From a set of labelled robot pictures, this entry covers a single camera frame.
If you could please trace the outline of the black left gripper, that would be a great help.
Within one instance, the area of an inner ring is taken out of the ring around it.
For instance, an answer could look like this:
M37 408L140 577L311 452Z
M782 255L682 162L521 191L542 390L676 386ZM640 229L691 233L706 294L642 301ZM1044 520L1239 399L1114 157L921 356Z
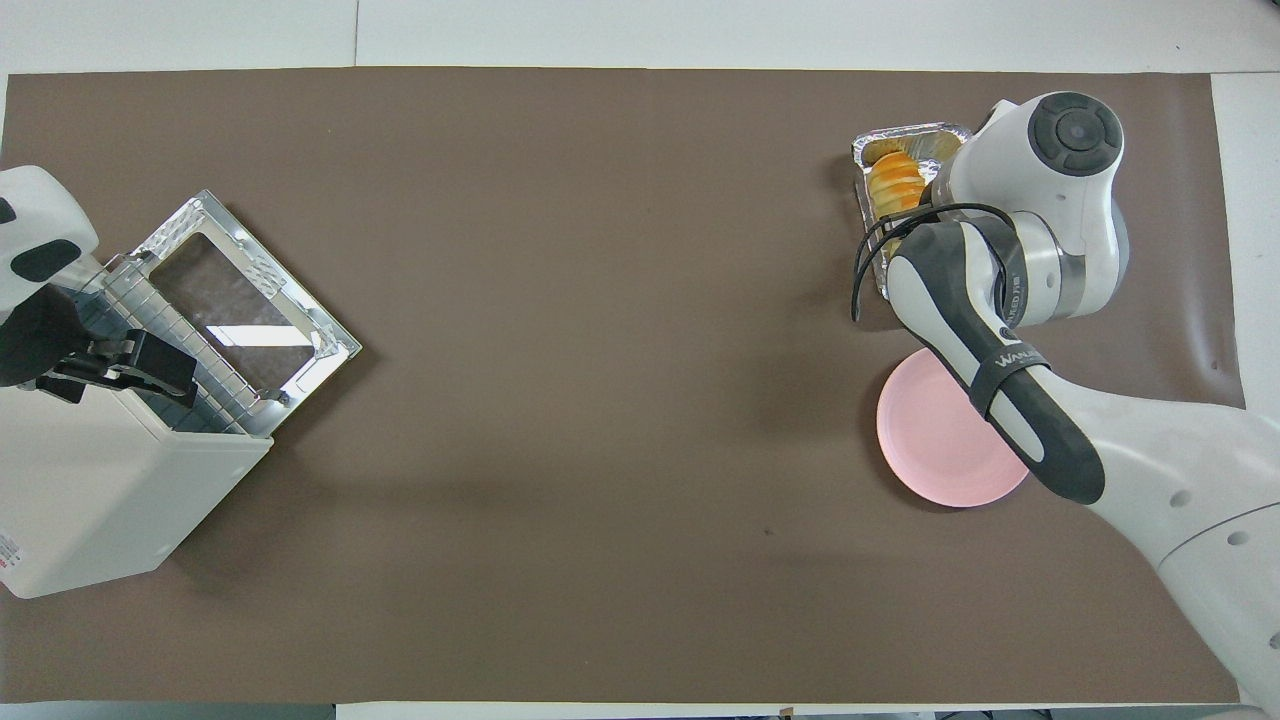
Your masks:
M60 288L41 288L15 306L1 327L1 387L41 391L78 404L84 386L49 379L46 374L73 354L90 350L93 337L84 328L74 301ZM148 331L128 331L120 338L95 341L95 356L105 363L109 389L133 389L193 406L198 383L196 359Z

